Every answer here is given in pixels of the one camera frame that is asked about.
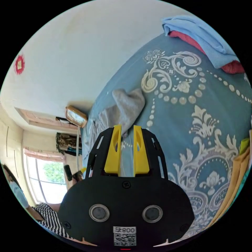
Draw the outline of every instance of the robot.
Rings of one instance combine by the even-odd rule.
[[[120,158],[121,125],[116,125],[100,133],[89,154],[85,179],[70,188],[61,203],[58,217],[67,233],[119,250],[180,239],[194,213],[187,194],[168,179],[156,136],[134,125],[134,177],[119,176]]]

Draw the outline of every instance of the person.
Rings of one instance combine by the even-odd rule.
[[[62,236],[66,239],[73,240],[78,243],[86,244],[86,245],[92,245],[96,246],[92,243],[89,243],[82,239],[82,241],[78,241],[68,235],[68,233],[65,231],[63,226],[60,223],[60,220],[58,218],[58,211],[60,208],[59,204],[49,204],[49,203],[39,203],[36,204],[36,206],[31,207],[28,204],[28,201],[24,195],[24,192],[22,191],[18,181],[14,177],[13,173],[10,171],[10,169],[4,164],[2,165],[3,171],[5,173],[6,179],[9,183],[9,186],[11,190],[13,191],[14,195],[20,202],[20,204],[27,210],[27,212],[43,227],[46,227],[50,231],[54,232],[55,234]],[[72,179],[72,186],[74,186],[77,181],[73,178]]]

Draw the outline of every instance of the red circular decoration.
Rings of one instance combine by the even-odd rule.
[[[14,65],[14,70],[17,75],[21,74],[24,70],[25,62],[24,62],[24,56],[23,55],[18,55],[15,65]]]

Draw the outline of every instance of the screw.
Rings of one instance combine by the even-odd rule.
[[[71,229],[71,225],[67,221],[64,222],[64,227],[66,229]]]
[[[123,181],[122,186],[124,189],[128,189],[131,187],[131,184],[129,181]]]
[[[184,224],[180,227],[180,231],[181,232],[186,232],[189,229],[189,225],[188,224]]]

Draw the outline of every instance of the face mask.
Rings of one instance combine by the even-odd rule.
[[[19,203],[24,207],[24,208],[28,208],[29,204],[28,201],[23,193],[23,191],[21,190],[21,188],[16,184],[16,182],[11,181],[10,182],[10,188],[13,191],[14,195],[16,196],[16,198],[18,199]]]

